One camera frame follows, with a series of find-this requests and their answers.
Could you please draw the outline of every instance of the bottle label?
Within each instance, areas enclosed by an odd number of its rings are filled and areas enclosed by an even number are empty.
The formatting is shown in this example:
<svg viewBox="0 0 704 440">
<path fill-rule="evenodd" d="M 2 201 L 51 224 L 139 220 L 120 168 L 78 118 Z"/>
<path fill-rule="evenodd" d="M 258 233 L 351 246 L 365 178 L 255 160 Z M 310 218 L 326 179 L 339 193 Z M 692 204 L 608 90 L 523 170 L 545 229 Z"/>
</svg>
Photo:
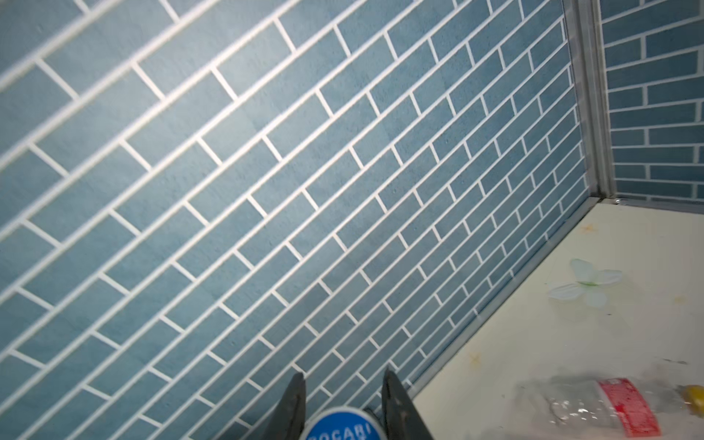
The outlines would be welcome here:
<svg viewBox="0 0 704 440">
<path fill-rule="evenodd" d="M 658 419 L 648 407 L 638 389 L 628 379 L 600 380 L 599 386 L 616 411 L 626 437 L 655 437 L 662 435 Z"/>
</svg>

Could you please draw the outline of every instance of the white table surface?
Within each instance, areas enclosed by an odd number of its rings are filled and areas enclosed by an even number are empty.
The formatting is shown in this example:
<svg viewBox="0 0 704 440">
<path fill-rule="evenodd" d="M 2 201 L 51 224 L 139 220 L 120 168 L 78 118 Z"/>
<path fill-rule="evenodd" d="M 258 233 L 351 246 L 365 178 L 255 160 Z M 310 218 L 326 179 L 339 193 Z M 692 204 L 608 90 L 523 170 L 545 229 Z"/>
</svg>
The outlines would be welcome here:
<svg viewBox="0 0 704 440">
<path fill-rule="evenodd" d="M 623 271 L 603 309 L 547 297 L 572 258 Z M 596 205 L 414 403 L 436 440 L 476 439 L 518 382 L 590 372 L 704 385 L 704 215 Z"/>
</svg>

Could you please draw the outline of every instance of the metal trim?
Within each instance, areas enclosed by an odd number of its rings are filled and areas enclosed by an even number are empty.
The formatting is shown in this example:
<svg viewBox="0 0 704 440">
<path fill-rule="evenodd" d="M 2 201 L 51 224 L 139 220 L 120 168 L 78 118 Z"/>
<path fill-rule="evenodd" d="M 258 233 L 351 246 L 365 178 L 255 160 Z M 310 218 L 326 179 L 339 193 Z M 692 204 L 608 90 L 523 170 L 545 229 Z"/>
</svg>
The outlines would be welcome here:
<svg viewBox="0 0 704 440">
<path fill-rule="evenodd" d="M 562 0 L 572 59 L 577 111 L 582 128 L 586 174 L 592 196 L 611 199 L 616 183 L 611 152 L 606 68 L 599 2 Z"/>
<path fill-rule="evenodd" d="M 486 320 L 496 312 L 496 309 L 528 278 L 530 274 L 550 255 L 555 247 L 577 226 L 582 218 L 599 202 L 598 197 L 589 197 L 582 202 L 575 212 L 565 221 L 565 223 L 555 231 L 555 234 L 533 255 L 523 266 L 513 279 L 492 299 L 489 304 L 479 313 L 479 315 L 466 326 L 459 335 L 433 360 L 428 368 L 416 379 L 415 383 L 408 389 L 408 395 L 415 398 L 423 388 L 435 377 L 440 370 L 450 362 L 460 348 L 477 332 Z"/>
<path fill-rule="evenodd" d="M 663 209 L 673 210 L 679 213 L 704 214 L 704 204 L 698 205 L 695 203 L 632 199 L 615 199 L 613 203 L 615 205 L 634 206 L 636 208 Z"/>
</svg>

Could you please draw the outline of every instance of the flower petal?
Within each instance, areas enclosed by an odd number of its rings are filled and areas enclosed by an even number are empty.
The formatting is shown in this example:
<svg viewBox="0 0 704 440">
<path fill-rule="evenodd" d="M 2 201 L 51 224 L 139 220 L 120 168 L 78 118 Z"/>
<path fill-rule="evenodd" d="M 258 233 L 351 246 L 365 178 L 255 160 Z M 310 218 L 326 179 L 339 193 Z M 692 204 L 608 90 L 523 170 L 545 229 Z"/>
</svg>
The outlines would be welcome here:
<svg viewBox="0 0 704 440">
<path fill-rule="evenodd" d="M 600 286 L 608 286 L 609 284 L 616 284 L 623 278 L 623 273 L 620 270 L 600 270 L 596 274 L 596 284 Z"/>
<path fill-rule="evenodd" d="M 599 287 L 588 287 L 584 295 L 584 302 L 591 307 L 602 308 L 609 302 L 603 290 Z"/>
<path fill-rule="evenodd" d="M 590 262 L 573 258 L 572 261 L 570 261 L 570 266 L 572 266 L 572 270 L 574 270 L 574 276 L 577 277 L 577 281 L 596 281 L 596 270 L 594 270 L 594 266 Z"/>
<path fill-rule="evenodd" d="M 576 299 L 584 292 L 585 289 L 582 285 L 572 283 L 550 289 L 548 296 L 555 299 L 561 299 L 563 301 L 569 301 L 571 299 Z"/>
</svg>

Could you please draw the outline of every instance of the blue tile wall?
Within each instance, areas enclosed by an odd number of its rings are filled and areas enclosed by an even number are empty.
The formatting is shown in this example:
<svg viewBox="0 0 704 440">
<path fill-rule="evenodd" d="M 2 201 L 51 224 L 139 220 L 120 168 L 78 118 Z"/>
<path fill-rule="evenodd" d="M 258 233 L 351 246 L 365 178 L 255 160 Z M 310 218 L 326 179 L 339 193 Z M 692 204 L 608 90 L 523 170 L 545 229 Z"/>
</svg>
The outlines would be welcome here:
<svg viewBox="0 0 704 440">
<path fill-rule="evenodd" d="M 601 0 L 601 17 L 619 196 L 704 203 L 704 6 Z"/>
<path fill-rule="evenodd" d="M 637 3 L 604 8 L 640 11 L 605 32 L 620 189 L 693 197 L 700 11 Z M 0 440 L 255 439 L 295 371 L 309 415 L 377 408 L 586 197 L 560 0 L 8 0 L 0 27 Z"/>
</svg>

